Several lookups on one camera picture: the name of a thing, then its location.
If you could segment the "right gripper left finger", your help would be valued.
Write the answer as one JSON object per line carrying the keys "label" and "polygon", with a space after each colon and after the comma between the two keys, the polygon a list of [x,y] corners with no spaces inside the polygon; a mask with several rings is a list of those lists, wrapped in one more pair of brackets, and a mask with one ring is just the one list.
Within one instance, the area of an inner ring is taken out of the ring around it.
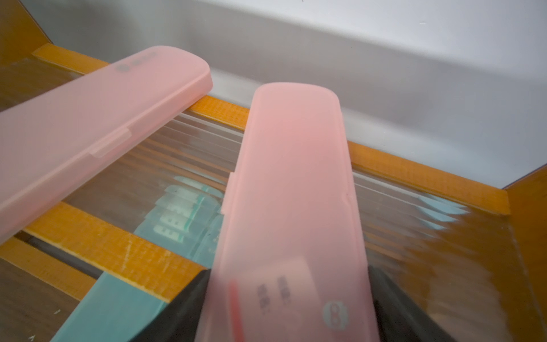
{"label": "right gripper left finger", "polygon": [[131,342],[193,342],[205,303],[210,269],[202,270]]}

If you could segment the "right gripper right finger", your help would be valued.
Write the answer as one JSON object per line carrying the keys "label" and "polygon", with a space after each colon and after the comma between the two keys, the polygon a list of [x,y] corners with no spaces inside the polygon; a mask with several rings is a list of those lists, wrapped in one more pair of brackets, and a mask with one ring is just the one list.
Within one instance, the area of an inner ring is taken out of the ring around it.
{"label": "right gripper right finger", "polygon": [[381,341],[455,342],[382,269],[368,267]]}

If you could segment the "pink pencil case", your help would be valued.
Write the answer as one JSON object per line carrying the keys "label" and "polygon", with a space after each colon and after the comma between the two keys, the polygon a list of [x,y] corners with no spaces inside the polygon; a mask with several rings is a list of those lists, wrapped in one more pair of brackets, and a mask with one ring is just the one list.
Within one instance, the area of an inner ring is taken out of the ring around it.
{"label": "pink pencil case", "polygon": [[257,88],[222,205],[198,341],[378,341],[333,91]]}
{"label": "pink pencil case", "polygon": [[206,96],[209,64],[153,46],[1,113],[1,240]]}

